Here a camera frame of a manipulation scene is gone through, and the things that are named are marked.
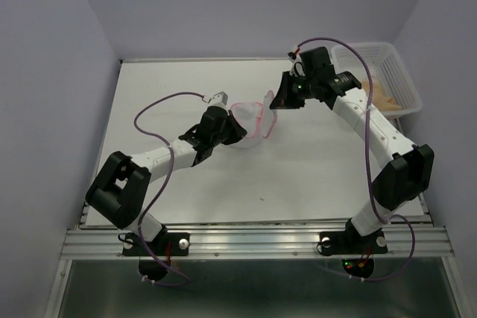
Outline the white mesh laundry bag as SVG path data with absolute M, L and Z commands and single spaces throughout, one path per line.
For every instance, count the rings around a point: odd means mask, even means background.
M 276 122 L 277 111 L 270 109 L 274 92 L 269 90 L 262 102 L 240 102 L 230 107 L 235 120 L 247 131 L 247 135 L 232 147 L 249 149 L 267 139 Z

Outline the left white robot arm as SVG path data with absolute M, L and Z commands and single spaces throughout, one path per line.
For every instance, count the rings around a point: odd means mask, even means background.
M 125 255 L 146 252 L 165 256 L 168 250 L 187 255 L 180 241 L 189 236 L 169 236 L 166 227 L 144 207 L 148 186 L 155 180 L 168 181 L 173 171 L 192 168 L 208 159 L 215 147 L 231 145 L 247 135 L 231 111 L 209 106 L 196 124 L 172 143 L 156 150 L 128 156 L 121 151 L 109 155 L 89 187 L 85 200 L 116 228 L 130 232 Z

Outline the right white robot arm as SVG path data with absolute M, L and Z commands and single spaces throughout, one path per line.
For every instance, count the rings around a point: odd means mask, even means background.
M 373 105 L 370 90 L 349 71 L 336 73 L 326 48 L 289 53 L 291 70 L 282 79 L 271 109 L 300 109 L 307 100 L 326 104 L 363 139 L 365 157 L 374 157 L 380 172 L 368 176 L 370 201 L 343 233 L 347 249 L 359 251 L 408 201 L 429 187 L 435 154 L 400 133 Z

